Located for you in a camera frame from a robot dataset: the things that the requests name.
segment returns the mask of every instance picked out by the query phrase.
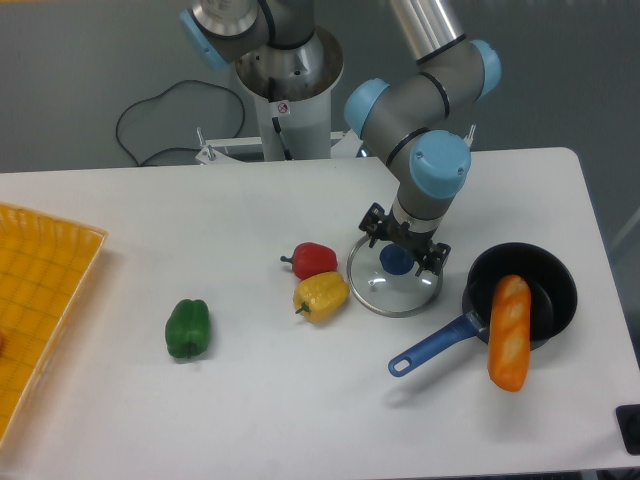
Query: black pan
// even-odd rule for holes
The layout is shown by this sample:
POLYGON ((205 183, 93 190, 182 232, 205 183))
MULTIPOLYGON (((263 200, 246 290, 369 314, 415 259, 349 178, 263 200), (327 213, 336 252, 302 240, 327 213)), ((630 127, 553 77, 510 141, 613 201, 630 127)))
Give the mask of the black pan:
POLYGON ((402 377, 461 340, 477 336, 489 342, 489 322, 496 285, 519 275, 531 289, 531 349, 564 330, 578 305, 576 284, 567 267, 548 251, 527 243, 490 248, 471 266, 460 317, 389 362, 389 372, 402 377))

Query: pepper stem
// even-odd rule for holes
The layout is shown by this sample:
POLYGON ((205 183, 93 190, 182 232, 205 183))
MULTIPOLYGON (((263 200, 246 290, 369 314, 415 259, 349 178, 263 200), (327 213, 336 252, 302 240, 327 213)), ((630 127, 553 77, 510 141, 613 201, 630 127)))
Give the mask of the pepper stem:
POLYGON ((302 313, 302 312, 311 313, 311 309, 309 308, 309 305, 307 305, 307 302, 302 302, 302 304, 300 305, 300 308, 296 310, 296 313, 302 313))

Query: robotic arm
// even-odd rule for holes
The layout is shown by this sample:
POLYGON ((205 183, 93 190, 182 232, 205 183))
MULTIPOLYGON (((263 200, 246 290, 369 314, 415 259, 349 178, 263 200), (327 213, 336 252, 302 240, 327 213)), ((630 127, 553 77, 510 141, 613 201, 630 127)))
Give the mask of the robotic arm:
MULTIPOLYGON (((439 277, 450 248, 432 237, 471 155, 461 138, 429 127, 490 92, 500 60, 486 42, 466 39, 448 0, 390 1, 418 72, 397 86, 369 80, 347 101, 347 123, 400 182, 389 214, 374 204, 359 228, 370 247, 390 241, 417 262, 416 276, 439 277)), ((181 20, 209 66, 235 62, 256 100, 265 159, 330 157, 327 93, 343 58, 335 38, 315 25, 313 0, 196 0, 181 20)))
POLYGON ((369 80, 349 98, 345 117, 399 180, 391 208, 374 204, 360 224, 370 239, 410 252, 420 269, 439 275, 449 247, 433 234, 464 185, 471 156, 464 141, 429 126, 491 91, 500 60, 483 41, 469 42, 445 0, 391 0, 419 72, 390 87, 369 80))
POLYGON ((180 19, 214 70, 235 63, 253 96, 264 158, 331 156, 331 96, 342 49, 316 26, 313 0, 197 0, 180 19))

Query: green bell pepper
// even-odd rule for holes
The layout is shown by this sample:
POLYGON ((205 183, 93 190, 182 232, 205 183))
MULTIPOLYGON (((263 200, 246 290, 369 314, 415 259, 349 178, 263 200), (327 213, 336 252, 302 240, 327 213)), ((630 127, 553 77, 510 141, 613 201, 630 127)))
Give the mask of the green bell pepper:
POLYGON ((211 340, 209 308, 202 300, 185 299, 173 309, 164 329, 169 355, 191 358, 207 351, 211 340))

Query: metal pipe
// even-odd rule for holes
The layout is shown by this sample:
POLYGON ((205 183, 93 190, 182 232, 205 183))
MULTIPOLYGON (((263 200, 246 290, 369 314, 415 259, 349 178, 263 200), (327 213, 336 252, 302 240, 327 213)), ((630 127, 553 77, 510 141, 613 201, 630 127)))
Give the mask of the metal pipe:
POLYGON ((391 0, 391 6, 418 63, 464 38, 447 0, 391 0))

